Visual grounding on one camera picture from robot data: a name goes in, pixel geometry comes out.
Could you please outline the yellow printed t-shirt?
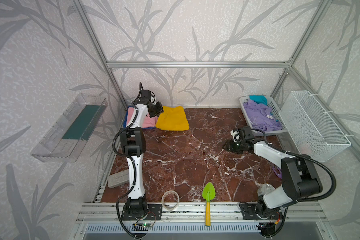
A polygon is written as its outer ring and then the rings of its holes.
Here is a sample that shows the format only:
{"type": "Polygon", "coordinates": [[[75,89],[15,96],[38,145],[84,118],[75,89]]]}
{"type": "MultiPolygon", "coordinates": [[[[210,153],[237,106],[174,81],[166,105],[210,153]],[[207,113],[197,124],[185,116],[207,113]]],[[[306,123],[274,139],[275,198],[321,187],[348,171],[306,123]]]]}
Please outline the yellow printed t-shirt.
{"type": "Polygon", "coordinates": [[[158,117],[156,128],[164,131],[187,131],[189,122],[183,107],[163,106],[163,112],[158,117]]]}

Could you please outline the grey plastic laundry basket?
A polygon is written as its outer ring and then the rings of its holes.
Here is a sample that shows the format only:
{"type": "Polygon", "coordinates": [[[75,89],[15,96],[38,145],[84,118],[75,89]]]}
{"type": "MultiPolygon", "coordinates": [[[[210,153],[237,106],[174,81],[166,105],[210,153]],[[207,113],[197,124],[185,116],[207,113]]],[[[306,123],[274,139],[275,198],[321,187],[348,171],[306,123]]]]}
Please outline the grey plastic laundry basket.
{"type": "MultiPolygon", "coordinates": [[[[265,97],[268,100],[268,105],[267,106],[271,107],[273,109],[271,114],[276,118],[277,121],[279,121],[282,124],[282,127],[283,127],[283,129],[281,131],[271,131],[271,132],[267,132],[267,133],[265,132],[266,135],[267,136],[275,136],[275,135],[279,135],[279,134],[287,132],[288,131],[287,127],[285,126],[285,124],[282,121],[282,118],[279,115],[280,108],[278,107],[278,105],[276,104],[276,102],[274,101],[273,98],[271,98],[269,96],[265,96],[265,97]]],[[[241,104],[241,109],[242,109],[243,115],[245,117],[245,120],[246,120],[248,126],[253,129],[253,126],[250,123],[249,118],[247,116],[247,113],[246,113],[246,111],[245,111],[245,109],[243,107],[243,104],[246,103],[248,100],[249,100],[249,96],[244,96],[244,97],[239,98],[239,102],[241,104]]]]}

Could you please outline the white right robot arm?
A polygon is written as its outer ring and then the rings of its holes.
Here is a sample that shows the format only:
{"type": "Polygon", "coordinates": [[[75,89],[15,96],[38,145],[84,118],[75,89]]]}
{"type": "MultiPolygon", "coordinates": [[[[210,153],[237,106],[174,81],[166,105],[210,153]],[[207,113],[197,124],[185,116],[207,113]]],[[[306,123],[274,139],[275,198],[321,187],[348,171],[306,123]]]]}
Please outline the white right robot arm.
{"type": "Polygon", "coordinates": [[[262,139],[255,137],[250,127],[234,129],[231,131],[231,136],[232,138],[223,144],[224,150],[235,154],[253,151],[281,170],[281,186],[260,195],[256,206],[258,215],[294,205],[300,200],[322,192],[323,185],[315,164],[308,156],[294,156],[288,151],[277,150],[266,137],[262,139]]]}

